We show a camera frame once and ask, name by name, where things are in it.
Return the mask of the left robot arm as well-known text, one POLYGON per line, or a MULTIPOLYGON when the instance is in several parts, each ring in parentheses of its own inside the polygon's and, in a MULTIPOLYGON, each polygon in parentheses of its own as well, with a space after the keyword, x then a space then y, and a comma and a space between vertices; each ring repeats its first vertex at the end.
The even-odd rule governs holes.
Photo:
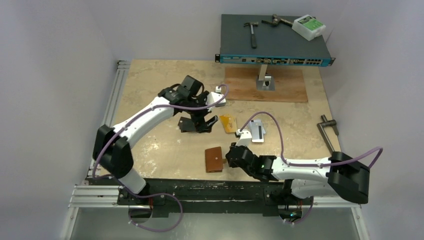
POLYGON ((94 166, 101 165, 130 193, 129 197, 138 205, 146 203, 149 191, 145 179, 134 169, 132 148, 157 125, 181 112, 186 112, 197 133, 209 133, 218 121, 215 115, 209 120, 205 116, 212 109, 225 103, 229 87, 218 87, 225 93, 209 92, 199 80, 187 75, 182 83, 162 89, 142 110, 129 119, 114 126, 102 125, 96 133, 92 157, 94 166))

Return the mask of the brown leather card holder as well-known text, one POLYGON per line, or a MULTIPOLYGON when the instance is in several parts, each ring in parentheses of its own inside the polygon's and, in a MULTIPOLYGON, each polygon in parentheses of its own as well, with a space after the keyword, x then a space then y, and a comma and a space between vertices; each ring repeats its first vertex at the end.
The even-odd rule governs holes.
POLYGON ((220 173, 223 171, 224 159, 221 146, 207 148, 204 151, 204 156, 206 173, 220 173))

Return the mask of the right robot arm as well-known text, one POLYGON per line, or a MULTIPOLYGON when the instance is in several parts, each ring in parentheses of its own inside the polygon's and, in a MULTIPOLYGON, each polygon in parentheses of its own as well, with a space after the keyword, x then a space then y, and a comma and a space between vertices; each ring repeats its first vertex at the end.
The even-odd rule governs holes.
POLYGON ((288 204, 315 196, 339 196, 354 204, 369 201, 370 168, 340 151, 317 159, 283 159, 232 144, 225 158, 231 168, 261 182, 283 181, 280 196, 288 204))

